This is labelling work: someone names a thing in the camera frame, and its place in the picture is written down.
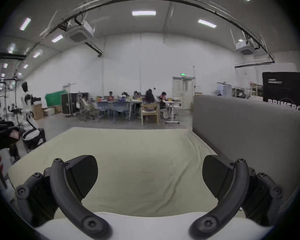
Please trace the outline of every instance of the black sign board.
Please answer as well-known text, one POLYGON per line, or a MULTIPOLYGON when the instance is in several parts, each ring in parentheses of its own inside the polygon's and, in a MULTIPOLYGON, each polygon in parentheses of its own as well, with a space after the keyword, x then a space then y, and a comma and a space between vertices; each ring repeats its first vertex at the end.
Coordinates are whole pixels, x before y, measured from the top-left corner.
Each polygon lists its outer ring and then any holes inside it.
POLYGON ((264 72, 263 101, 300 111, 300 72, 264 72))

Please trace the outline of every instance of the seated person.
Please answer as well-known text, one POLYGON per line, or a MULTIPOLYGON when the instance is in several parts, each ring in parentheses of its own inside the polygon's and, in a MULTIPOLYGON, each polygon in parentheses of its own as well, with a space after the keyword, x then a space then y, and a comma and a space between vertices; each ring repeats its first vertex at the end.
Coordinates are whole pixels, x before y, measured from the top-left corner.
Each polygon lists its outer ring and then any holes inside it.
POLYGON ((150 103, 154 103, 154 102, 158 102, 158 98, 153 96, 152 94, 152 90, 149 89, 145 92, 145 98, 144 101, 146 104, 150 104, 150 103))
POLYGON ((107 98, 108 102, 112 102, 115 100, 114 96, 112 96, 112 91, 109 92, 109 96, 107 98))
POLYGON ((167 101, 168 99, 166 98, 167 94, 163 91, 162 94, 160 95, 160 101, 167 101))
POLYGON ((163 101, 167 101, 168 99, 166 98, 167 94, 163 91, 162 94, 160 95, 160 112, 163 113, 163 118, 167 119, 168 118, 168 108, 166 107, 166 103, 163 101))
POLYGON ((121 95, 125 95, 127 98, 129 97, 129 94, 125 91, 121 95))
POLYGON ((134 100, 141 99, 141 95, 136 90, 133 93, 133 99, 134 100))

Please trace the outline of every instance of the white door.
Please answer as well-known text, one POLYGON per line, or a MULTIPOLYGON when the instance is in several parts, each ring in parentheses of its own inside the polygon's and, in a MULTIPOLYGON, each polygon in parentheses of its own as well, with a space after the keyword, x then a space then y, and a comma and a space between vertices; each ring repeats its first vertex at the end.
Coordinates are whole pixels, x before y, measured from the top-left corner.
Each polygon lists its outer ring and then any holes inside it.
POLYGON ((182 100, 183 82, 181 78, 173 78, 172 98, 180 98, 182 100))
POLYGON ((191 109, 191 103, 194 95, 194 86, 192 79, 183 80, 183 93, 182 93, 182 103, 181 109, 189 110, 191 109))
POLYGON ((193 79, 173 78, 172 97, 180 98, 181 109, 191 109, 191 103, 194 95, 193 79))

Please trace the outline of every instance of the ceiling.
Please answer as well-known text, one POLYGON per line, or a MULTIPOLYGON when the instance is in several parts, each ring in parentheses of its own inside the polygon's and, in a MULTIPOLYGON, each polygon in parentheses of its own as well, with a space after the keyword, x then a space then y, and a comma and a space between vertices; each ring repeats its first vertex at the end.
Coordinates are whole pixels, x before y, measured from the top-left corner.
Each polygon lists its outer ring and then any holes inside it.
MULTIPOLYGON (((25 54, 29 47, 40 42, 36 50, 42 50, 42 55, 33 58, 29 54, 25 61, 19 65, 18 71, 27 76, 43 62, 74 46, 66 38, 53 43, 51 40, 64 31, 58 29, 45 40, 41 41, 40 33, 48 26, 53 14, 57 11, 51 26, 54 27, 62 21, 67 13, 77 6, 91 0, 24 0, 11 15, 0 36, 0 52, 7 52, 11 43, 15 43, 14 53, 25 54), (20 26, 24 19, 31 18, 31 22, 24 31, 20 26)), ((281 8, 273 0, 203 0, 226 11, 232 17, 243 23, 250 31, 260 36, 262 33, 267 48, 271 53, 289 50, 300 50, 300 40, 294 26, 288 20, 281 8)), ((206 40, 229 50, 235 51, 230 33, 233 32, 236 41, 243 39, 239 29, 205 10, 173 3, 175 9, 169 22, 168 33, 185 35, 206 40), (216 28, 198 24, 199 19, 213 22, 216 28)), ((89 11, 85 20, 96 27, 95 37, 101 38, 109 35, 133 32, 159 32, 164 31, 164 24, 169 10, 169 1, 136 0, 114 3, 89 11), (156 16, 134 17, 132 10, 155 10, 156 16)), ((2 68, 6 77, 12 77, 16 71, 17 63, 8 62, 7 68, 2 68)))

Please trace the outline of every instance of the concrete floor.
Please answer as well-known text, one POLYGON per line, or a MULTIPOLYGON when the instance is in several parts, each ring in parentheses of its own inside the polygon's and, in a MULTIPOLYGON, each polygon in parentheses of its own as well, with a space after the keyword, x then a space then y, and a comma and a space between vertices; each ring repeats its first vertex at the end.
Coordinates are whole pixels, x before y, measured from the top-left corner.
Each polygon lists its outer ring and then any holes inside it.
MULTIPOLYGON (((118 121, 114 121, 113 117, 100 118, 98 119, 87 119, 79 120, 77 116, 66 117, 64 114, 54 114, 51 116, 46 116, 36 122, 39 124, 40 128, 43 128, 46 134, 46 140, 56 137, 57 135, 69 130, 72 127, 87 127, 87 128, 101 128, 101 129, 186 129, 192 127, 192 113, 190 110, 178 110, 176 121, 180 124, 166 124, 169 119, 161 119, 159 124, 155 123, 154 116, 147 116, 144 119, 144 125, 141 125, 141 120, 138 118, 131 118, 130 121, 124 118, 118 118, 118 121)), ((27 154, 27 151, 20 140, 17 142, 17 147, 20 157, 27 154)), ((10 156, 4 155, 4 157, 9 160, 10 156)))

